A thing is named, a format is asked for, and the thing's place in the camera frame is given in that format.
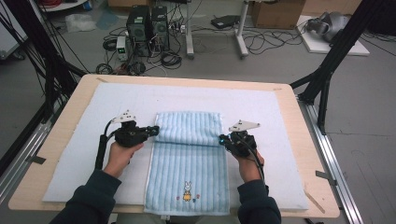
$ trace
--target robotic hand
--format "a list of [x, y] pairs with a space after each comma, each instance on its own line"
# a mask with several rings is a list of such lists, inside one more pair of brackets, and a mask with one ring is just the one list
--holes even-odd
[[219, 136], [219, 143], [225, 146], [225, 149], [231, 152], [236, 157], [247, 158], [250, 155], [259, 169], [262, 182], [264, 182], [264, 171], [262, 164], [257, 156], [257, 144], [253, 135], [248, 134], [248, 129], [260, 127], [260, 123], [252, 123], [239, 120], [233, 127], [230, 128], [231, 133], [228, 135], [221, 134]]
[[[115, 136], [115, 140], [122, 147], [134, 147], [143, 143], [151, 136], [156, 136], [160, 133], [160, 127], [143, 127], [136, 126], [135, 116], [129, 114], [127, 110], [122, 115], [112, 119], [105, 128], [105, 133], [100, 135], [98, 154], [96, 155], [95, 169], [101, 170], [103, 167], [103, 159], [106, 153], [106, 145], [111, 137]], [[107, 136], [108, 126], [112, 123], [121, 123], [121, 127]]]

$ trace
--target person's right hand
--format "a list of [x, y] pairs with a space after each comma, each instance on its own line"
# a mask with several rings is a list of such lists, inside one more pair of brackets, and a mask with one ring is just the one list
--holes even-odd
[[[257, 157], [262, 165], [264, 165], [264, 158], [260, 155], [259, 151], [257, 151]], [[248, 157], [237, 157], [233, 155], [239, 163], [239, 174], [241, 175], [242, 179], [245, 183], [256, 180], [262, 179], [259, 173], [259, 169], [257, 168], [256, 162], [254, 161], [254, 156], [249, 155]]]
[[112, 143], [110, 154], [108, 156], [108, 163], [103, 171], [109, 175], [119, 178], [134, 153], [142, 147], [143, 143], [134, 147], [122, 147], [117, 142]]

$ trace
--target folded towel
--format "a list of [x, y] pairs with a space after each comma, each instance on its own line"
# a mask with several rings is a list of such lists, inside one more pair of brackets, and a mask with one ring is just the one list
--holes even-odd
[[166, 112], [151, 156], [145, 212], [223, 216], [230, 212], [227, 162], [219, 145], [219, 113]]

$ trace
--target dark sleeve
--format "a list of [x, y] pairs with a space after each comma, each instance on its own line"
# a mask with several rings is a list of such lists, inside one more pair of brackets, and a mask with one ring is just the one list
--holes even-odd
[[107, 223], [113, 210], [114, 194], [120, 181], [103, 171], [93, 171], [85, 186], [80, 186], [66, 207], [50, 223]]
[[268, 197], [268, 189], [261, 180], [249, 181], [238, 188], [241, 206], [238, 218], [241, 224], [281, 222], [276, 201]]

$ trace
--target cardboard box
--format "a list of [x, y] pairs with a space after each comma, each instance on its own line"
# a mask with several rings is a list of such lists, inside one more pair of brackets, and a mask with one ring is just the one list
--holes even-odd
[[294, 29], [305, 0], [281, 0], [275, 4], [254, 3], [251, 18], [257, 28]]
[[306, 0], [302, 14], [320, 16], [326, 11], [338, 11], [342, 14], [353, 15], [360, 3], [361, 0]]
[[110, 7], [127, 7], [130, 8], [134, 5], [146, 5], [151, 6], [151, 0], [108, 0], [108, 5]]

